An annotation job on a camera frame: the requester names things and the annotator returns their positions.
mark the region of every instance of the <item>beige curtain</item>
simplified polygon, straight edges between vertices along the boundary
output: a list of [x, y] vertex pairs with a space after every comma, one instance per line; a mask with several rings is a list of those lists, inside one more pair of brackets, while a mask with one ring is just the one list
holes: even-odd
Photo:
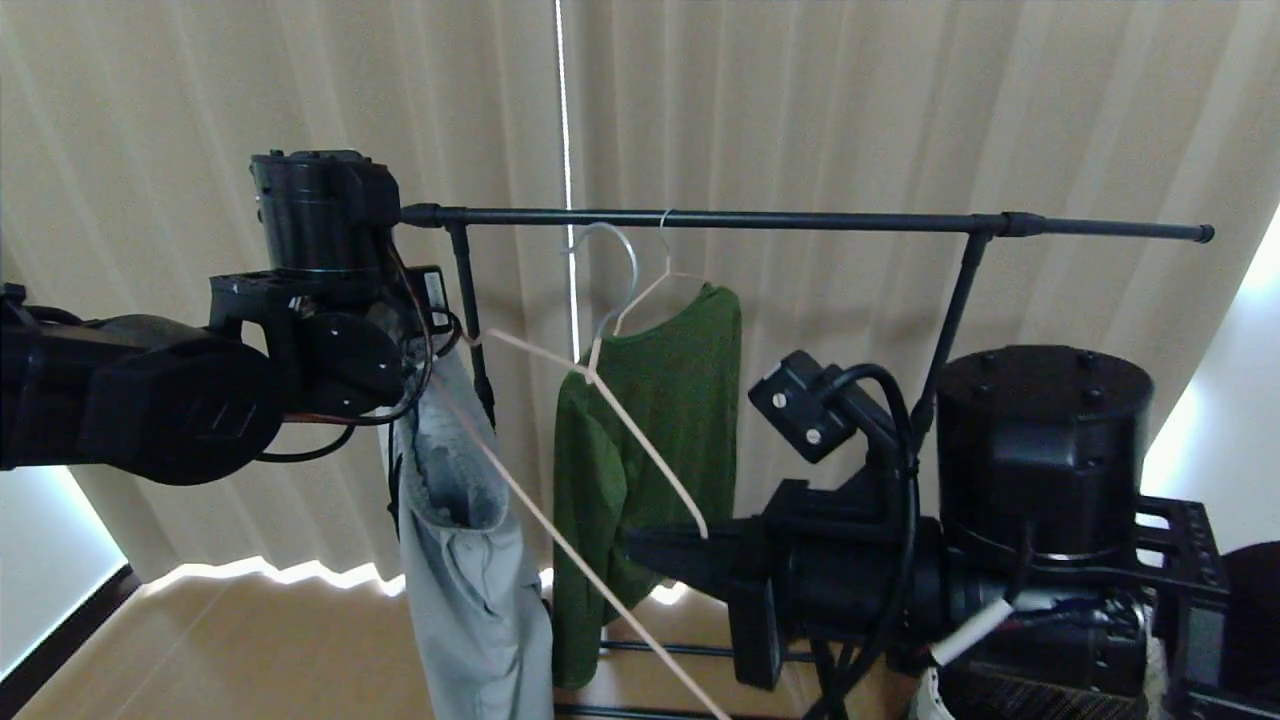
[[[1203, 247], [997, 241], [956, 343], [956, 355], [1060, 342], [1132, 359], [1157, 380], [1153, 428], [1280, 199], [1275, 3], [568, 0], [564, 23], [577, 206], [1213, 223]], [[741, 295], [745, 384], [806, 348], [822, 363], [881, 363], [919, 392], [961, 238], [669, 237], [677, 269]], [[655, 277], [655, 234], [632, 238]], [[622, 255], [596, 250], [585, 273], [590, 333], [593, 313], [623, 293]], [[630, 331], [695, 290], [666, 287]], [[860, 462], [850, 442], [809, 466], [745, 401], [740, 418], [739, 514], [759, 511], [778, 478], [832, 487]]]
[[[360, 149], [406, 204], [563, 204], [549, 3], [13, 0], [0, 28], [5, 279], [83, 316], [204, 324], [209, 275], [268, 266], [247, 168], [273, 147]], [[442, 233], [397, 237], [452, 279]], [[488, 325], [568, 346], [563, 237], [472, 233]], [[558, 377], [518, 354], [489, 363], [503, 455], [541, 488]], [[291, 429], [274, 448], [330, 437]], [[197, 488], [74, 474], [147, 579], [255, 555], [399, 571], [370, 430], [330, 459]]]

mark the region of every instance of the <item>floor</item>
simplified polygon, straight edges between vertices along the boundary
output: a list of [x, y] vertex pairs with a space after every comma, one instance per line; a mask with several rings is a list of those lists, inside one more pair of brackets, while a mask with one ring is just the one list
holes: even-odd
[[[663, 642], [727, 644], [718, 602], [690, 593], [637, 609]], [[621, 628], [611, 637], [627, 639]], [[799, 717], [817, 697], [808, 665], [774, 692], [733, 682], [727, 659], [677, 656], [731, 714]], [[911, 691], [877, 669], [849, 698], [850, 716], [896, 719]], [[559, 702], [700, 710], [652, 653], [614, 651], [595, 680]], [[186, 578], [143, 587], [18, 714], [18, 720], [431, 717], [403, 594], [262, 575]]]

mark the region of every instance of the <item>light blue jeans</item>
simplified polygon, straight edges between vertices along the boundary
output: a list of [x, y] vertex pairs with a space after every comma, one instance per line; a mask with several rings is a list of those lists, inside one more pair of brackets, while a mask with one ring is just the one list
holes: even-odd
[[439, 720], [552, 720], [538, 570], [507, 483], [439, 396], [443, 386], [497, 450], [461, 352], [436, 359], [417, 411], [393, 430], [404, 456], [401, 560], [413, 634]]

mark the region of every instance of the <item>green shirt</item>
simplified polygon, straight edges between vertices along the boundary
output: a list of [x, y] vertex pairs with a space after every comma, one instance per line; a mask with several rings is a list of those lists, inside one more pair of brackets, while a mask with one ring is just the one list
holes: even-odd
[[[605, 338], [600, 378], [692, 495], [708, 523], [733, 511], [742, 310], [704, 284], [680, 314], [639, 334]], [[556, 527], [627, 607], [662, 578], [626, 559], [630, 528], [691, 523], [689, 509], [599, 391], [572, 373], [556, 407]], [[617, 612], [556, 550], [552, 629], [557, 687], [595, 675], [600, 626]]]

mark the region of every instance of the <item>garment rack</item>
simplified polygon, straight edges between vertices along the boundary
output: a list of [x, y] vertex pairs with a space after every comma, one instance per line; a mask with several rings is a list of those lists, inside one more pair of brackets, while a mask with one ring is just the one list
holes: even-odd
[[[960, 270], [951, 299], [947, 302], [942, 329], [938, 334], [929, 370], [920, 398], [911, 409], [911, 424], [916, 428], [916, 446], [933, 424], [932, 397], [938, 370], [946, 364], [955, 342], [960, 318], [964, 314], [969, 291], [973, 288], [987, 243], [996, 237], [1033, 237], [1038, 234], [1078, 234], [1134, 238], [1185, 240], [1204, 243], [1212, 240], [1210, 225], [1172, 225], [1161, 223], [1129, 223], [1114, 220], [1080, 220], [1046, 218], [1032, 213], [1000, 213], [972, 215], [924, 214], [869, 214], [869, 213], [723, 213], [684, 210], [561, 210], [561, 209], [494, 209], [442, 206], [436, 204], [410, 205], [401, 210], [401, 222], [419, 228], [440, 229], [449, 233], [453, 256], [462, 291], [462, 313], [467, 334], [479, 337], [480, 311], [476, 305], [475, 277], [471, 270], [470, 225], [586, 225], [611, 223], [617, 227], [671, 227], [714, 229], [768, 229], [768, 231], [844, 231], [844, 232], [922, 232], [963, 233], [968, 236]], [[484, 348], [471, 348], [475, 370], [475, 391], [490, 423], [495, 424], [493, 384], [485, 368]], [[602, 648], [628, 652], [652, 652], [649, 646], [632, 641], [603, 641]], [[672, 655], [733, 657], [728, 647], [703, 644], [664, 644]], [[786, 653], [788, 661], [814, 664], [823, 692], [840, 667], [833, 667], [829, 650], [814, 642], [812, 653]], [[714, 717], [703, 711], [649, 710], [635, 707], [603, 707], [594, 705], [557, 703], [557, 715], [620, 717], [630, 720], [701, 720]], [[760, 716], [737, 716], [740, 720], [777, 720]], [[844, 708], [828, 715], [844, 720]]]

